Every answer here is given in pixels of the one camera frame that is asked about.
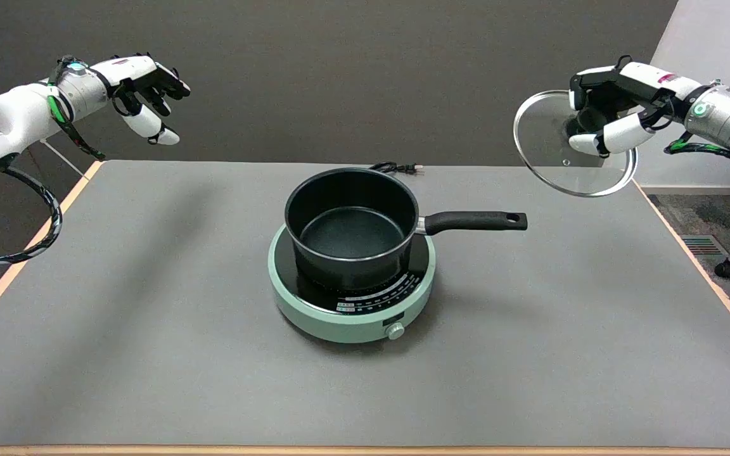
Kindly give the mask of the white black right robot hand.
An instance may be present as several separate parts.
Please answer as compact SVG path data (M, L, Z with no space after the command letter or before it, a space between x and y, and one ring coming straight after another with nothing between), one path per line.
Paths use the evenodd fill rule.
M583 70L570 79L568 98L577 118L568 144L600 158L636 148L672 122L684 122L693 98L710 87L629 55Z

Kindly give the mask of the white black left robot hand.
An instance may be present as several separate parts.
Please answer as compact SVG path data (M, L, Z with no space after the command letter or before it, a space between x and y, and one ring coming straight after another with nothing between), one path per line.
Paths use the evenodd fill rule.
M151 145L179 144L179 134L162 120L171 115L166 98L182 100L191 95L190 86L175 69L149 54L135 54L102 61L89 70L104 84L113 109L134 133Z

